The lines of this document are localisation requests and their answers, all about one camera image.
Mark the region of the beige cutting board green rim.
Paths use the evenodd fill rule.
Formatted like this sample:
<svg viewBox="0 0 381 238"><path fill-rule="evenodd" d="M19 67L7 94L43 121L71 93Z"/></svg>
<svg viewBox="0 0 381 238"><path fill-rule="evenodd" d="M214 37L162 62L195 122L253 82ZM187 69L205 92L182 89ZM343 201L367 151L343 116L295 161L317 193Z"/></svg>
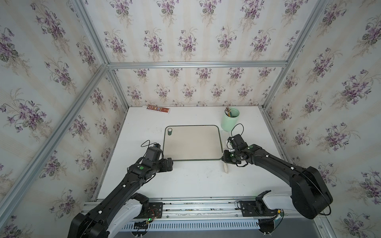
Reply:
<svg viewBox="0 0 381 238"><path fill-rule="evenodd" d="M215 161L223 155L216 125L168 126L165 129L164 157L173 161Z"/></svg>

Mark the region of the green pencil cup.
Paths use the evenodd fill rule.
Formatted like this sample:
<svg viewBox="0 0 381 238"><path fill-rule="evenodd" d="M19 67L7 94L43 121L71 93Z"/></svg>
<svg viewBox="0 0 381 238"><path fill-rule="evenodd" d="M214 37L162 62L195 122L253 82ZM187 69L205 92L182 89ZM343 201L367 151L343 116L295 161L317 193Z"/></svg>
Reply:
<svg viewBox="0 0 381 238"><path fill-rule="evenodd" d="M224 110L224 116L221 121L221 128L224 131L228 131L228 132L230 132L234 128L234 126L238 123L238 119L240 116L240 111L237 108L230 107L230 109L231 109L232 117L230 118L226 116L225 110Z"/></svg>

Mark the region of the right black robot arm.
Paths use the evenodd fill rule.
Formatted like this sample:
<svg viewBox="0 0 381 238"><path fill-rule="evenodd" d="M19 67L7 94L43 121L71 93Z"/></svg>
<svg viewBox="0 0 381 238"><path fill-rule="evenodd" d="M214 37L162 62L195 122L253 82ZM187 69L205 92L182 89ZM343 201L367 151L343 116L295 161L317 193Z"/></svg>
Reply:
<svg viewBox="0 0 381 238"><path fill-rule="evenodd" d="M303 168L281 160L262 147L253 144L234 151L224 150L221 160L240 167L242 162L261 167L283 180L291 187L291 200L296 210L305 218L329 216L332 195L320 172L314 167Z"/></svg>

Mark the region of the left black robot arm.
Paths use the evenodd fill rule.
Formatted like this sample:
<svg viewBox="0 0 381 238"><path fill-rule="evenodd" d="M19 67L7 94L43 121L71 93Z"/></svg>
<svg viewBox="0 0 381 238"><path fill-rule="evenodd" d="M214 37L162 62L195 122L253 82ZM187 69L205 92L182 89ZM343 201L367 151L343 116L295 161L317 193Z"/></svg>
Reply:
<svg viewBox="0 0 381 238"><path fill-rule="evenodd" d="M128 221L141 213L143 204L133 195L156 173L172 170L171 158L158 161L140 158L103 201L87 214L78 213L73 218L68 237L113 238Z"/></svg>

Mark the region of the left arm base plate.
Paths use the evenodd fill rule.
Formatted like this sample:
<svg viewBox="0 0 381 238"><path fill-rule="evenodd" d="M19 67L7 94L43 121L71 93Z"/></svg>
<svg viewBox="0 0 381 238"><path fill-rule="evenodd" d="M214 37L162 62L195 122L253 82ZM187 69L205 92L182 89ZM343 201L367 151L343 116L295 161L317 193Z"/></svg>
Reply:
<svg viewBox="0 0 381 238"><path fill-rule="evenodd" d="M163 214L163 205L162 202L150 202L147 205L142 207L142 211L139 215L139 218L153 221L155 219L162 218Z"/></svg>

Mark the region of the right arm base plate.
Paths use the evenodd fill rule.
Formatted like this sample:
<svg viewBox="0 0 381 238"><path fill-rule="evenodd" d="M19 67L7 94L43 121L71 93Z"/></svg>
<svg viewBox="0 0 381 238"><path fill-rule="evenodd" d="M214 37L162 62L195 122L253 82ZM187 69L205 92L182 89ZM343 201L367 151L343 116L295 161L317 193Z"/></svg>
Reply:
<svg viewBox="0 0 381 238"><path fill-rule="evenodd" d="M274 217L278 209L269 209L263 201L238 201L238 208L244 217Z"/></svg>

